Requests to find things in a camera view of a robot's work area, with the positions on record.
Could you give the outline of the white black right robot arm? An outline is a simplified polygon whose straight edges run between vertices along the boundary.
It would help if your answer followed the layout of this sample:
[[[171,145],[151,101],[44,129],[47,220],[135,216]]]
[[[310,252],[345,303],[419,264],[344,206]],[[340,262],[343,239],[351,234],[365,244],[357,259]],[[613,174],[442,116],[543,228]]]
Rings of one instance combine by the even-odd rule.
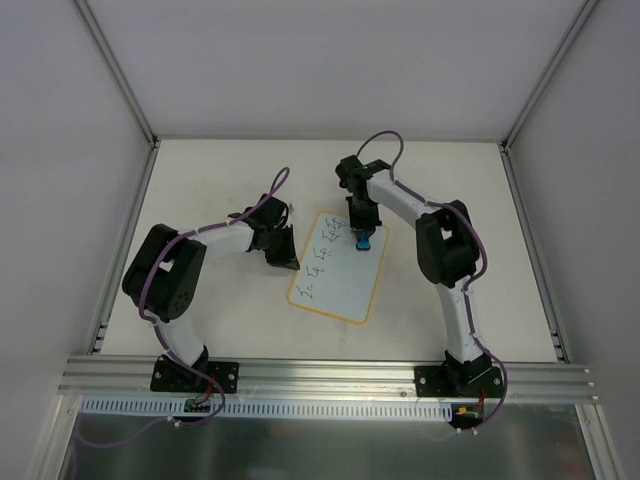
[[[429,200],[400,182],[382,160],[363,164],[357,156],[338,163],[339,186],[346,198],[356,249],[371,248],[382,226],[384,206],[414,229],[416,256],[423,276],[436,287],[447,335],[443,365],[418,381],[417,393],[451,397],[497,398],[504,393],[504,373],[482,344],[473,313],[471,284],[484,274],[477,268],[486,250],[472,227],[464,203]]]

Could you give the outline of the yellow framed small whiteboard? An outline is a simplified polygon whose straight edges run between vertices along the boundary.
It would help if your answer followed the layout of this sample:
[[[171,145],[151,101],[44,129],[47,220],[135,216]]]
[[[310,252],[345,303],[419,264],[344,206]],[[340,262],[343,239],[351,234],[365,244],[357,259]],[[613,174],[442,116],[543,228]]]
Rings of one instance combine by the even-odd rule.
[[[389,229],[379,226],[370,239],[370,248],[359,250],[348,218],[320,211],[300,260],[300,270],[289,288],[287,302],[335,320],[366,324],[388,239]]]

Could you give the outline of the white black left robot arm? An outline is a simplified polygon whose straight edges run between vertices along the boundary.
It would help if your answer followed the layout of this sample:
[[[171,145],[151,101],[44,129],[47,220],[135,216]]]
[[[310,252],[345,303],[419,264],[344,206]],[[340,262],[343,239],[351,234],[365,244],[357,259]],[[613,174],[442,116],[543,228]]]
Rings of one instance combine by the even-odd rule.
[[[270,266],[300,269],[289,213],[284,201],[264,194],[256,206],[198,231],[181,233],[165,224],[150,229],[122,290],[158,335],[162,381],[187,391],[207,383],[209,353],[187,318],[206,262],[261,251]]]

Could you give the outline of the blue black whiteboard eraser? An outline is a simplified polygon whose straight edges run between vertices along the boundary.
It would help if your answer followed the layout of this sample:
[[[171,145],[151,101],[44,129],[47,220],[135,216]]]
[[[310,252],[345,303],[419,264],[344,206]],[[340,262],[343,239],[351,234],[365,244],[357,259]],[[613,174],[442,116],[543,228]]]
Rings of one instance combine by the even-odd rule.
[[[371,249],[371,233],[369,231],[355,231],[354,235],[356,239],[356,249],[358,251],[369,251]]]

